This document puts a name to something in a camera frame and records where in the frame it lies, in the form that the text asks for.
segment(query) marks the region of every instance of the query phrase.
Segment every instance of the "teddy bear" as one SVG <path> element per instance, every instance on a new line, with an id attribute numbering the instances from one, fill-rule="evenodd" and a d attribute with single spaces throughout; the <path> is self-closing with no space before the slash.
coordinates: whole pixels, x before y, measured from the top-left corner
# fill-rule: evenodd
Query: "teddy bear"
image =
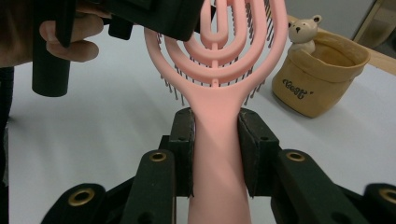
<path id="1" fill-rule="evenodd" d="M 311 19 L 289 22 L 289 39 L 292 43 L 289 51 L 303 49 L 309 54 L 314 52 L 314 37 L 318 33 L 321 21 L 321 16 L 316 15 Z"/>

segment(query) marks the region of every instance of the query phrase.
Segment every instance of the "table surface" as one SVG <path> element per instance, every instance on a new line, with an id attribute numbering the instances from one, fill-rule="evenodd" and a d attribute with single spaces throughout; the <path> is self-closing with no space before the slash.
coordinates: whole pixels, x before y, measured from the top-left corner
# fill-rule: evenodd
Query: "table surface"
<path id="1" fill-rule="evenodd" d="M 16 68 L 9 123 L 11 224 L 39 223 L 75 185 L 117 186 L 169 134 L 182 106 L 152 65 L 141 27 L 131 39 L 106 32 L 92 38 L 100 55 L 72 63 L 69 93 L 61 98 L 36 95 L 31 65 Z M 396 76 L 368 64 L 334 108 L 309 119 L 271 92 L 285 55 L 246 108 L 262 117 L 282 148 L 310 154 L 334 183 L 358 193 L 369 183 L 396 185 Z M 177 199 L 177 223 L 186 223 L 187 205 Z M 250 206 L 253 223 L 275 223 L 268 198 L 250 200 Z"/>

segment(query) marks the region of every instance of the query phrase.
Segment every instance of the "pink hairbrush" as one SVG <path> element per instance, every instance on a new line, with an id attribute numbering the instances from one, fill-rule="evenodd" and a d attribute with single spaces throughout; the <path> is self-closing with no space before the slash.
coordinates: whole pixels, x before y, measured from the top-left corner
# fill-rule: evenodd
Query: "pink hairbrush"
<path id="1" fill-rule="evenodd" d="M 237 116 L 283 52 L 287 14 L 282 0 L 217 0 L 217 31 L 212 32 L 210 4 L 205 0 L 201 11 L 201 43 L 193 35 L 181 49 L 175 39 L 164 38 L 175 66 L 163 56 L 157 33 L 145 29 L 146 43 L 162 77 L 187 99 L 195 116 L 194 197 L 190 198 L 189 223 L 248 224 Z M 229 32 L 228 14 L 233 16 L 233 32 Z M 271 49 L 253 69 L 266 40 L 270 40 Z"/>

